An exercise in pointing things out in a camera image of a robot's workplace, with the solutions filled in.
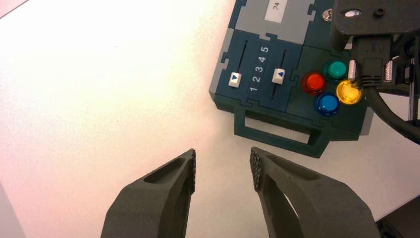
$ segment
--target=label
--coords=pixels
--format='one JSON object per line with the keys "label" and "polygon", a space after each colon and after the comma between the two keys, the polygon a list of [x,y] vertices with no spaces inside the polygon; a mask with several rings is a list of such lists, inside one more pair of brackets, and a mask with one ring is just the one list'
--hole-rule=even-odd
{"label": "label", "polygon": [[265,13],[265,20],[281,23],[288,0],[270,0]]}
{"label": "label", "polygon": [[258,48],[258,55],[255,59],[255,65],[252,69],[252,78],[248,87],[248,95],[257,96],[259,94],[270,51],[271,47],[268,42],[262,43]]}

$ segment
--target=yellow button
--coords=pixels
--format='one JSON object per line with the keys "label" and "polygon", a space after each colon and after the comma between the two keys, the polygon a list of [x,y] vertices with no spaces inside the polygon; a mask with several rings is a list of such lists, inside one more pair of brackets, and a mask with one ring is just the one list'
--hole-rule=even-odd
{"label": "yellow button", "polygon": [[344,80],[337,86],[337,97],[344,104],[354,105],[363,98],[363,92],[354,88],[350,80]]}

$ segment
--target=circuit board panel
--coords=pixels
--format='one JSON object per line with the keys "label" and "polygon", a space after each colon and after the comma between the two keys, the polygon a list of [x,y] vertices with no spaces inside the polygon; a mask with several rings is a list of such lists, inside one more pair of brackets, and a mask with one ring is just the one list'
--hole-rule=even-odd
{"label": "circuit board panel", "polygon": [[[364,99],[337,105],[332,116],[314,107],[319,95],[302,89],[311,72],[329,62],[348,65],[348,52],[330,46],[331,22],[323,19],[332,0],[237,0],[210,85],[217,108],[235,114],[235,134],[319,158],[330,141],[358,140],[369,124]],[[335,94],[339,81],[323,93]],[[261,120],[309,134],[308,143],[245,126]]]}

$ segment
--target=red button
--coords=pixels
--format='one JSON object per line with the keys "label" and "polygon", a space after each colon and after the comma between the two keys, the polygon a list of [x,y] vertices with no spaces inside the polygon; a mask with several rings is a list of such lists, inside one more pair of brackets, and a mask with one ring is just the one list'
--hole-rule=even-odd
{"label": "red button", "polygon": [[302,89],[308,94],[317,95],[325,91],[327,82],[320,73],[308,73],[302,79]]}

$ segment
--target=white table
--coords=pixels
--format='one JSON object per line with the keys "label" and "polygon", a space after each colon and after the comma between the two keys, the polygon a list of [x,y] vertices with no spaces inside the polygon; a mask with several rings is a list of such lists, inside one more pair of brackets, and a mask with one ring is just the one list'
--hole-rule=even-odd
{"label": "white table", "polygon": [[251,146],[348,184],[376,219],[420,194],[420,146],[376,116],[321,159],[233,134],[208,94],[233,5],[30,0],[0,20],[0,181],[28,238],[98,237],[125,185],[191,147],[187,237],[268,237]]}

